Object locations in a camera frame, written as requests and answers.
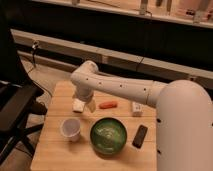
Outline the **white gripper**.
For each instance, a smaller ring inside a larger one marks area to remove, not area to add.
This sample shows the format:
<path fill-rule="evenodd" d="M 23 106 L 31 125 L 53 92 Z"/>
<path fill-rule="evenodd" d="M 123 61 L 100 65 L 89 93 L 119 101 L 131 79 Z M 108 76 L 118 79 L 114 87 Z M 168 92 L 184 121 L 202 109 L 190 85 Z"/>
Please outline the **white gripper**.
<path fill-rule="evenodd" d="M 91 113 L 96 110 L 96 102 L 93 99 L 93 96 L 78 96 L 80 101 L 87 103 L 86 107 L 89 109 Z"/>

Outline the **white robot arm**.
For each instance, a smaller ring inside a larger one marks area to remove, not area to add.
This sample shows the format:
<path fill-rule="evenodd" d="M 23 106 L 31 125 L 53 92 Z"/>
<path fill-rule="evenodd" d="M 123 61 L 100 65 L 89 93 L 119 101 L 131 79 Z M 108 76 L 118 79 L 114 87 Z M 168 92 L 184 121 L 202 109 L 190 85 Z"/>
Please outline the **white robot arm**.
<path fill-rule="evenodd" d="M 88 60 L 71 73 L 75 96 L 95 90 L 156 110 L 157 171 L 213 171 L 213 100 L 198 83 L 103 76 Z"/>

